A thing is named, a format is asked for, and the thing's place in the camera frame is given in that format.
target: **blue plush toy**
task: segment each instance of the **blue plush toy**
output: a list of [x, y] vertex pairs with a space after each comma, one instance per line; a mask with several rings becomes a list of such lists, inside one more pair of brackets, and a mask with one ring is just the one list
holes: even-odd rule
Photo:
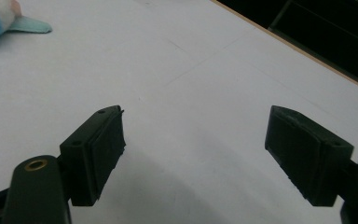
[[17, 0], [0, 0], [0, 35], [6, 31], [44, 34], [50, 32], [51, 27], [42, 21], [22, 16]]

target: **stuffed animal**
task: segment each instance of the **stuffed animal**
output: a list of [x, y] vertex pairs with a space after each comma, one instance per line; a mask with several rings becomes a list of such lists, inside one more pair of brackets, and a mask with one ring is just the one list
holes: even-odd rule
[[0, 35], [6, 31], [27, 33], [49, 33], [51, 27], [21, 15], [21, 7], [17, 0], [0, 0]]

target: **plush toy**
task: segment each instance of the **plush toy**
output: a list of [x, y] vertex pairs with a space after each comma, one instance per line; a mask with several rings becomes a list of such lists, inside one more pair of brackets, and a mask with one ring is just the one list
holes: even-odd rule
[[21, 15], [21, 7], [17, 0], [0, 0], [0, 35], [6, 31], [45, 34], [51, 27]]

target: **white table surface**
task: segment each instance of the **white table surface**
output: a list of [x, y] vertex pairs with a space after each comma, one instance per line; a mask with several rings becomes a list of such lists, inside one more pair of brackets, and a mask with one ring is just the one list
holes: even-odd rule
[[264, 149], [272, 105], [355, 146], [358, 85], [207, 0], [20, 0], [48, 35], [0, 38], [0, 190], [58, 156], [98, 109], [125, 109], [126, 151], [81, 223], [340, 223]]

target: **white table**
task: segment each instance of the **white table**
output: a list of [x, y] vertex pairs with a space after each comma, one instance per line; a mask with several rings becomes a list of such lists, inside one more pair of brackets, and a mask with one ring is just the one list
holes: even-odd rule
[[126, 151], [81, 223], [340, 223], [264, 149], [269, 109], [356, 149], [358, 85], [207, 0], [22, 0], [49, 35], [0, 38], [0, 190], [96, 110], [125, 109]]

